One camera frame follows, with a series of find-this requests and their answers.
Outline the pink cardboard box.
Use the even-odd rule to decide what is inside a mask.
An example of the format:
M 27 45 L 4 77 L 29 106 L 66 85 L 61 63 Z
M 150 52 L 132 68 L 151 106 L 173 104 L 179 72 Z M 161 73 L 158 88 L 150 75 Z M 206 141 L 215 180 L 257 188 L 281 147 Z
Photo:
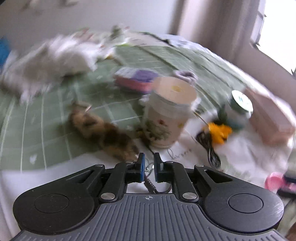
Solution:
M 262 142 L 270 146 L 286 144 L 295 133 L 295 125 L 280 107 L 271 98 L 249 88 L 244 90 L 244 94 L 252 102 L 250 123 Z

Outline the blue crumpled bag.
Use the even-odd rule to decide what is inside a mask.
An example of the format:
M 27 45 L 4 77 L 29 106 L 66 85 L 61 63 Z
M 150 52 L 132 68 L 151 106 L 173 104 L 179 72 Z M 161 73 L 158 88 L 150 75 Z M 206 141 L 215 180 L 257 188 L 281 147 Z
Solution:
M 11 52 L 8 40 L 5 37 L 0 39 L 0 68 L 2 68 Z

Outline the pink purple packaged sponge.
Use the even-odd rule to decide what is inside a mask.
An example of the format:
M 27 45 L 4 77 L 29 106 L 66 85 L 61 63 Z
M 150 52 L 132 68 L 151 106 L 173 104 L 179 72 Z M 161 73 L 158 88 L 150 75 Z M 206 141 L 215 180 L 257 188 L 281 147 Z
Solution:
M 148 94 L 152 91 L 152 84 L 160 75 L 149 69 L 122 67 L 114 75 L 115 85 L 121 89 Z

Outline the purple fluffy headband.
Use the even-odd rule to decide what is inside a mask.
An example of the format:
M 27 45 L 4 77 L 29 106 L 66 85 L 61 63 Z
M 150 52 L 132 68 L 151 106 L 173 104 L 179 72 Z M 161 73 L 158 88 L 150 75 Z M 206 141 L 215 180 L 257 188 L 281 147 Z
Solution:
M 187 70 L 174 70 L 173 76 L 179 78 L 189 84 L 195 84 L 198 81 L 198 77 L 192 71 Z

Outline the green white bed sheet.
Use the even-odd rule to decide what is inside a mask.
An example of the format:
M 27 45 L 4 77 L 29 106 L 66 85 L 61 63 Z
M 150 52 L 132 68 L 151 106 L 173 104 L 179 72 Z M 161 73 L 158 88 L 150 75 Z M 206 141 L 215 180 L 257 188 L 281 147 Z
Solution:
M 127 177 L 107 167 L 108 157 L 83 141 L 67 123 L 74 97 L 120 127 L 139 126 L 139 94 L 119 90 L 112 74 L 120 67 L 149 67 L 165 75 L 197 74 L 198 112 L 217 109 L 231 90 L 265 86 L 207 49 L 162 46 L 118 47 L 120 63 L 106 60 L 32 104 L 19 106 L 1 95 L 1 240 L 283 240 L 275 227 L 284 207 L 270 191 L 197 165 L 193 147 L 161 154 L 177 174 L 192 166 L 194 202 L 177 194 L 125 193 L 101 200 L 111 180 Z

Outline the yellow fabric flower clip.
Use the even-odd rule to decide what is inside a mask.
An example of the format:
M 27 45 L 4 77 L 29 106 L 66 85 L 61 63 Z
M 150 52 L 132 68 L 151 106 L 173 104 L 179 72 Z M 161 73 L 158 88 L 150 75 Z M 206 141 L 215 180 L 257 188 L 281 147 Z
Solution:
M 210 133 L 213 145 L 222 145 L 227 141 L 227 138 L 232 134 L 233 130 L 231 127 L 221 124 L 217 125 L 213 122 L 208 123 L 203 128 L 206 133 Z

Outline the beige lidded plastic jar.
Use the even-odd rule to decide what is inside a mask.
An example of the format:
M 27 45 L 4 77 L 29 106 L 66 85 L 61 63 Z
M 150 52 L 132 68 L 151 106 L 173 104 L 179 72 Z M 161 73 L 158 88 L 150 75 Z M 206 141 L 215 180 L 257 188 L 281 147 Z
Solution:
M 162 149 L 171 147 L 191 117 L 195 102 L 200 99 L 191 84 L 175 77 L 156 78 L 142 120 L 150 144 Z

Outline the white fringed cloth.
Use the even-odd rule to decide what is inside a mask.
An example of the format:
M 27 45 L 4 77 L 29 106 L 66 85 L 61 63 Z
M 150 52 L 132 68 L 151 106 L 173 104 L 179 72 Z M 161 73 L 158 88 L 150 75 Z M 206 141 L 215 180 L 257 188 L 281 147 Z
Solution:
M 112 54 L 114 47 L 58 35 L 22 55 L 9 54 L 1 71 L 1 88 L 15 95 L 20 103 L 28 103 L 61 84 L 65 76 L 95 71 L 97 62 Z

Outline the pink plastic comb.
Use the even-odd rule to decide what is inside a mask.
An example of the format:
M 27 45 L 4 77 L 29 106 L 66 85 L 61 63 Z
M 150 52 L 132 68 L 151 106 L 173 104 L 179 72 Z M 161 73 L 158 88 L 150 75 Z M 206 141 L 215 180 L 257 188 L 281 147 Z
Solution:
M 276 193 L 284 185 L 283 173 L 279 172 L 271 173 L 264 182 L 264 188 L 273 193 Z

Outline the green lidded glass jar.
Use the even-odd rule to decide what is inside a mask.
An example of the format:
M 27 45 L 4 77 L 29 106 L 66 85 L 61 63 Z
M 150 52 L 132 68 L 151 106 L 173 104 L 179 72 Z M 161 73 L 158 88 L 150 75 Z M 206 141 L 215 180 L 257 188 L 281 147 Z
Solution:
M 245 127 L 253 114 L 253 105 L 251 100 L 242 92 L 232 90 L 225 107 L 227 121 L 237 130 Z

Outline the light green baby clothing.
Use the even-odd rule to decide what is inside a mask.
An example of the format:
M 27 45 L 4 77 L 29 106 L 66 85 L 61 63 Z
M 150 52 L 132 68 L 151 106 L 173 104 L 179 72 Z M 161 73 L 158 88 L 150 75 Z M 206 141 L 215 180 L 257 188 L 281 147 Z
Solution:
M 72 37 L 81 42 L 90 42 L 100 46 L 104 45 L 124 45 L 128 42 L 129 26 L 123 24 L 114 25 L 108 32 L 100 32 L 83 28 L 75 32 Z

